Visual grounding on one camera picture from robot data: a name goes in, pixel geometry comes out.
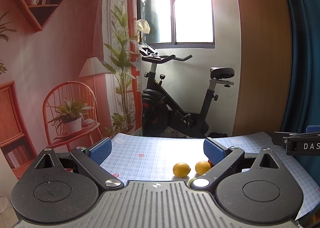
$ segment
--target plaid tablecloth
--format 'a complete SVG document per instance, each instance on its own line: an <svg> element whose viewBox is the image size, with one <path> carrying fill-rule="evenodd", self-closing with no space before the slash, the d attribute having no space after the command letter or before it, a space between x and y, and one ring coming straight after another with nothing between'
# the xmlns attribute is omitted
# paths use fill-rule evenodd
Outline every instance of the plaid tablecloth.
<svg viewBox="0 0 320 228"><path fill-rule="evenodd" d="M320 203L320 188L308 172L285 149L275 146L271 137L259 132L252 135L216 139L225 147L238 146L245 152L258 153L261 148L271 148L302 188L304 201L297 218L302 217ZM108 172L125 184L128 180L185 180L197 177L195 164L207 161L203 152L204 139L149 138L117 134L112 139L112 152L101 164ZM173 175L178 162L187 163L191 172L185 178Z"/></svg>

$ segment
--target blue curtain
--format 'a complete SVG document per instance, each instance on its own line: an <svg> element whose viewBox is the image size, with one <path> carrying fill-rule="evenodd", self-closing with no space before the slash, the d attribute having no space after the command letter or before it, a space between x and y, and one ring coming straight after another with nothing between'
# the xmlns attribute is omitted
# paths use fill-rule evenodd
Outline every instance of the blue curtain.
<svg viewBox="0 0 320 228"><path fill-rule="evenodd" d="M305 132L320 125L320 0L288 0L292 72L281 131ZM320 157L296 157L320 185Z"/></svg>

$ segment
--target window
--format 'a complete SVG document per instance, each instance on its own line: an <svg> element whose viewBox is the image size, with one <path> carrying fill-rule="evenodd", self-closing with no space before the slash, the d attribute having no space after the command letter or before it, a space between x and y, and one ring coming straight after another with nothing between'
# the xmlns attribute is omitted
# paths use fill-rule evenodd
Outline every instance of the window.
<svg viewBox="0 0 320 228"><path fill-rule="evenodd" d="M155 48L214 48L212 0L138 0L137 5L151 28L143 42Z"/></svg>

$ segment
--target white wall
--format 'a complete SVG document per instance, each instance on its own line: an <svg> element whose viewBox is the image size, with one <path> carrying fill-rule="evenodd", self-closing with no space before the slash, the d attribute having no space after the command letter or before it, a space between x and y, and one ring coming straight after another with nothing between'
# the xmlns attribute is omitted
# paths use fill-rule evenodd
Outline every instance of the white wall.
<svg viewBox="0 0 320 228"><path fill-rule="evenodd" d="M212 101L207 123L209 131L232 134L239 93L241 32L238 0L213 0L215 49L159 49L159 54L175 54L193 58L186 62L170 61L158 65L159 74L165 74L163 87L182 107L191 112L200 112L206 90L209 86L210 68L232 67L235 76L230 79L235 85L226 88L217 85L218 101ZM144 72L150 71L151 63L141 62L141 88L147 85Z"/></svg>
<svg viewBox="0 0 320 228"><path fill-rule="evenodd" d="M10 169L2 150L0 150L0 166L0 194L6 195L10 201L11 191L18 180Z"/></svg>

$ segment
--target exercise bike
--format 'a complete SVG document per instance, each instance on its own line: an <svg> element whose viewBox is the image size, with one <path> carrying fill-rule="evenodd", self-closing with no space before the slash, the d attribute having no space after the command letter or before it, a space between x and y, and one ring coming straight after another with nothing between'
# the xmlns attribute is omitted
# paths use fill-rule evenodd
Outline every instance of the exercise bike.
<svg viewBox="0 0 320 228"><path fill-rule="evenodd" d="M233 82L224 80L235 75L233 68L212 67L210 69L210 85L204 97L201 112L199 114L189 113L182 110L162 87L165 75L160 74L159 83L155 80L155 76L158 64L163 64L170 60L187 61L192 58L192 55L188 55L185 58L177 58L175 55L158 55L158 52L153 47L145 43L139 43L139 51L143 61L151 62L150 72L144 74L148 78L147 88L141 94L143 136L157 137L167 127L171 127L192 138L206 138L205 134L209 129L209 125L205 118L212 99L218 100L218 95L214 94L215 86L217 84L223 84L225 87L234 85ZM212 133L209 136L213 136L212 138L223 137L216 133Z"/></svg>

